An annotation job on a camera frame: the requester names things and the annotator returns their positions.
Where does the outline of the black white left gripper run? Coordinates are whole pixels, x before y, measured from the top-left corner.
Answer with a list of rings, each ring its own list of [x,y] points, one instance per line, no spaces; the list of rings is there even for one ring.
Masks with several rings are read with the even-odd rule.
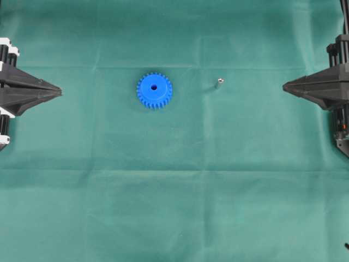
[[[59,87],[16,68],[19,55],[9,38],[1,38],[1,150],[10,144],[12,118],[62,95]]]

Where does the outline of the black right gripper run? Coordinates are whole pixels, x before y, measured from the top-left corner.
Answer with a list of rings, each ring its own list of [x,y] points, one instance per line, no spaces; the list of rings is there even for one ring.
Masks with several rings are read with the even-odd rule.
[[[289,81],[282,89],[332,112],[336,147],[348,157],[348,35],[339,35],[334,44],[327,46],[327,53],[330,68]],[[339,83],[344,83],[342,99],[306,91]]]

